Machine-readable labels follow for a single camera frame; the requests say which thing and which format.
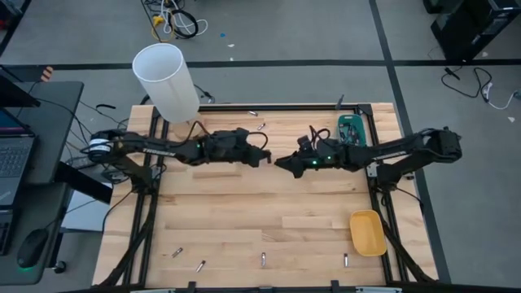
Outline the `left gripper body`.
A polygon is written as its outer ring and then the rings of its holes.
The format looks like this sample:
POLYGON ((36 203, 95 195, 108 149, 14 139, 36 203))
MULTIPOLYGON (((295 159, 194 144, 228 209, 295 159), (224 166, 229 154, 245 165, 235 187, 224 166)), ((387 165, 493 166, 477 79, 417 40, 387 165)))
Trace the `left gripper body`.
POLYGON ((259 167, 261 150, 247 142, 246 129, 219 130, 203 139, 204 159, 207 163, 242 163, 259 167))

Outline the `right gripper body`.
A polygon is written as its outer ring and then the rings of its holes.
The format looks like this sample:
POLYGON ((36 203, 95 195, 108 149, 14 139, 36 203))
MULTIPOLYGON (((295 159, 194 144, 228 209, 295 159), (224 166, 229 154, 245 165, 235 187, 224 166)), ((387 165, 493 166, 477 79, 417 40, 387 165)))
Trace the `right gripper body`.
POLYGON ((308 136, 299 138, 299 160, 303 168, 342 168, 345 145, 336 139, 319 139, 314 146, 308 136))

